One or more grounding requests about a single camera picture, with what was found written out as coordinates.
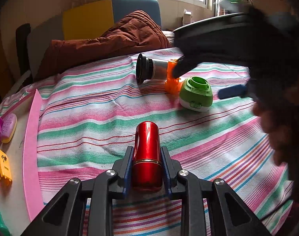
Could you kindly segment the operator hand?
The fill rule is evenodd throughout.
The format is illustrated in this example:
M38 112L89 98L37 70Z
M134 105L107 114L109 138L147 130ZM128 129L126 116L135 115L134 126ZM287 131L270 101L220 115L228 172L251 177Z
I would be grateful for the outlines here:
M299 177L299 80L283 92L278 104L268 105L258 99L252 109L260 118L264 133L274 150L274 163L287 163L290 176Z

